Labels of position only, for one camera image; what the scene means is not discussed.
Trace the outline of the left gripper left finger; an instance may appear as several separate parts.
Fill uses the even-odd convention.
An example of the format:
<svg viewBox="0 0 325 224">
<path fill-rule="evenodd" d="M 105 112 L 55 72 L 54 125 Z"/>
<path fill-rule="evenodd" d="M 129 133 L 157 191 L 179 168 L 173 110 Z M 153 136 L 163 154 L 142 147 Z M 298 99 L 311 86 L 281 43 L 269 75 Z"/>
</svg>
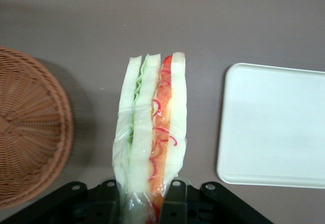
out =
<svg viewBox="0 0 325 224">
<path fill-rule="evenodd" d="M 88 189 L 73 181 L 1 223 L 119 223 L 120 196 L 115 180 Z"/>
</svg>

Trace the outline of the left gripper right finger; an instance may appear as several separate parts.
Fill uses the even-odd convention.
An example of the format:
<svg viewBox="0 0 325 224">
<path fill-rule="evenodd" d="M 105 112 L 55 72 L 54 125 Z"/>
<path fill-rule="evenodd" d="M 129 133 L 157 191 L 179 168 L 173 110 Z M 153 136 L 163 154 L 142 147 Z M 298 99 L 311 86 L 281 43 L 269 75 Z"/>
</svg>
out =
<svg viewBox="0 0 325 224">
<path fill-rule="evenodd" d="M 196 189 L 180 179 L 170 185 L 159 223 L 272 224 L 220 183 L 206 182 Z"/>
</svg>

